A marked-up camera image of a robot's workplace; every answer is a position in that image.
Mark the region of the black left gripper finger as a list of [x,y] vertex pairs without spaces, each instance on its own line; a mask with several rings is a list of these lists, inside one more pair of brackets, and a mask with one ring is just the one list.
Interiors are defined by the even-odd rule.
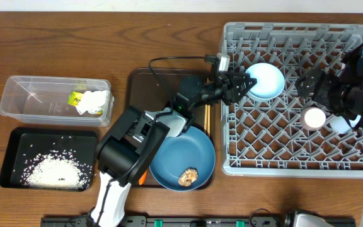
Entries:
[[241,72],[227,71],[224,73],[229,79],[250,79],[250,75]]
[[238,78],[234,79],[232,82],[232,103],[238,103],[252,87],[257,84],[257,79],[255,78]]

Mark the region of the light blue small bowl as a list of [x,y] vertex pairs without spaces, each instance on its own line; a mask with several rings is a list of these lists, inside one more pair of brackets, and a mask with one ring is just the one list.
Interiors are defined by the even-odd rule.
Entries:
[[250,75],[250,78],[256,79],[256,85],[247,92],[247,95],[255,101],[269,101],[278,97],[284,90],[284,75],[274,65],[256,63],[245,73]]

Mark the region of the pink plastic cup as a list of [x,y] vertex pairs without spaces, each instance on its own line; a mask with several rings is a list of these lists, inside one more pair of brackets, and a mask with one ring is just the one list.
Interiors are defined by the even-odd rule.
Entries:
[[304,129],[316,131],[325,124],[326,115],[320,108],[308,107],[301,112],[299,122]]

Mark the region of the light blue plastic cup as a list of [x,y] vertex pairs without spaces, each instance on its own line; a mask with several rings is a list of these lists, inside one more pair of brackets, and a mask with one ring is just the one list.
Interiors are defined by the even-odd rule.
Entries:
[[339,134],[346,134],[355,127],[359,120],[360,115],[358,115],[355,120],[349,120],[350,123],[348,124],[343,117],[334,116],[330,121],[330,127]]

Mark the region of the white rice pile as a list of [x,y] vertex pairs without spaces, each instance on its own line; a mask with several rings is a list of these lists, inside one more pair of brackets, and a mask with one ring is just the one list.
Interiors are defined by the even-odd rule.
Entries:
[[83,190],[89,185],[92,168],[78,160],[73,151],[51,150],[25,160],[20,184],[38,189]]

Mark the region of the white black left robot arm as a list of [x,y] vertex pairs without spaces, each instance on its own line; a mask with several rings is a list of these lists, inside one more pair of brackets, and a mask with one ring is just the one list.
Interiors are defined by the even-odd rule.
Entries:
[[100,175],[96,206],[87,226],[117,226],[125,215],[129,190],[147,170],[167,137],[178,137],[193,124],[192,109],[216,103],[237,103],[257,83],[248,73],[214,73],[208,83],[199,76],[180,81],[170,107],[142,111],[129,106],[98,143],[95,156]]

